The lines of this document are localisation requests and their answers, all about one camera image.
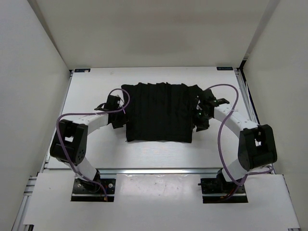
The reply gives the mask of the black skirt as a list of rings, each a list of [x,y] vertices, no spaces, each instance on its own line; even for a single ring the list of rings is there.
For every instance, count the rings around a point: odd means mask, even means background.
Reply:
[[[126,138],[131,141],[192,142],[197,85],[156,83],[124,84],[128,122]]]

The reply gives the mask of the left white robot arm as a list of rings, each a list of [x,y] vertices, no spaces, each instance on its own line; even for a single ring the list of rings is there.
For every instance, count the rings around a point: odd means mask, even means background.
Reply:
[[[88,135],[109,124],[121,128],[127,121],[126,113],[120,110],[63,114],[56,122],[50,155],[69,166],[84,180],[84,187],[95,193],[100,189],[101,181],[96,178],[97,169],[85,157]]]

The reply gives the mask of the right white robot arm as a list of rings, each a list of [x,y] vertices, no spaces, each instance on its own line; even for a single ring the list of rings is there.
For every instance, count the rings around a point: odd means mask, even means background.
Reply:
[[[245,178],[254,170],[277,161],[277,151],[273,129],[265,124],[260,125],[240,114],[235,106],[225,99],[199,99],[194,107],[194,118],[197,129],[209,127],[208,121],[221,122],[218,129],[218,153],[223,168],[217,173],[216,187],[221,192],[228,192],[233,185],[241,186]],[[236,154],[232,161],[226,163],[222,152],[222,132],[227,127],[238,140]]]

